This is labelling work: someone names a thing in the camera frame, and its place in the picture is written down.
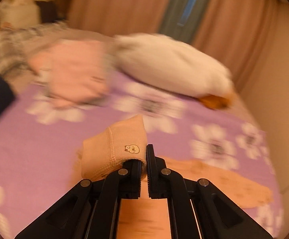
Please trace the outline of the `orange duck print garment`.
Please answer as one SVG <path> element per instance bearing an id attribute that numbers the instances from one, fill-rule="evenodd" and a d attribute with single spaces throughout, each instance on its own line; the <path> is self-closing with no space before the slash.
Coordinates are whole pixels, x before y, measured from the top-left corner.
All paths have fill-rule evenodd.
<path id="1" fill-rule="evenodd" d="M 83 141 L 78 151 L 81 176 L 92 181 L 106 177 L 131 159 L 145 163 L 147 134 L 142 116 L 135 116 L 107 127 Z M 197 159 L 165 158 L 166 165 L 191 180 L 209 178 L 212 183 L 241 208 L 266 205 L 273 200 L 272 191 L 230 170 L 210 166 Z M 170 238 L 167 202 L 149 199 L 148 192 L 139 200 L 122 200 L 118 238 Z"/>

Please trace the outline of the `purple floral bed sheet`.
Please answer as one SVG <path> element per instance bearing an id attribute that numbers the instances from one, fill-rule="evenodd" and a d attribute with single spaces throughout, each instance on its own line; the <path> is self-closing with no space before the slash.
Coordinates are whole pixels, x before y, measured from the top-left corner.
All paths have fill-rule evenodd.
<path id="1" fill-rule="evenodd" d="M 265 133 L 119 72 L 103 107 L 55 110 L 42 87 L 30 85 L 0 117 L 1 236 L 14 238 L 80 180 L 79 149 L 85 139 L 136 114 L 143 115 L 155 154 L 185 178 L 199 179 L 203 162 L 267 187 L 271 197 L 256 202 L 247 192 L 243 209 L 278 237 L 284 211 Z"/>

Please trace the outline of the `white plush duck toy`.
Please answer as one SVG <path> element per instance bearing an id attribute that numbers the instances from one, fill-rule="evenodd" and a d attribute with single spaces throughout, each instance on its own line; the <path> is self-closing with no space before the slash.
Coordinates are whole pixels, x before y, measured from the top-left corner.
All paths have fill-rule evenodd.
<path id="1" fill-rule="evenodd" d="M 117 35 L 113 54 L 120 69 L 142 83 L 195 98 L 213 110 L 233 102 L 230 70 L 187 43 L 161 34 Z"/>

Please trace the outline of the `folded pink garment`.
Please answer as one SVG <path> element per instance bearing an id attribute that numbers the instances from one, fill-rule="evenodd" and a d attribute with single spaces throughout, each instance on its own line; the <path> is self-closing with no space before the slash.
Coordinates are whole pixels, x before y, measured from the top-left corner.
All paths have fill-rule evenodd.
<path id="1" fill-rule="evenodd" d="M 90 104 L 109 93 L 104 43 L 60 40 L 28 60 L 38 81 L 47 87 L 53 107 Z"/>

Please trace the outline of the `peach window curtain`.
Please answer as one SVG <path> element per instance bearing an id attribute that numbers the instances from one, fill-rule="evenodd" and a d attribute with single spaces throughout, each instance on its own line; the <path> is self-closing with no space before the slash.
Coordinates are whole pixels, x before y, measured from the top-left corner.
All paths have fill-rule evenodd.
<path id="1" fill-rule="evenodd" d="M 163 33 L 226 65 L 241 88 L 269 41 L 279 0 L 196 0 L 183 27 L 186 0 L 73 0 L 69 25 L 107 36 Z"/>

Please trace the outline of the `plaid grey blanket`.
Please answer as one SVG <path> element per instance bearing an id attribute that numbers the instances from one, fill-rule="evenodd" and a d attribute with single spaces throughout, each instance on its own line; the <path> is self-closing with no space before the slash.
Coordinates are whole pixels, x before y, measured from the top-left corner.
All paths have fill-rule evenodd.
<path id="1" fill-rule="evenodd" d="M 68 28 L 65 21 L 43 23 L 21 29 L 3 28 L 0 31 L 0 74 L 6 75 L 13 69 L 27 67 L 24 46 L 31 42 Z"/>

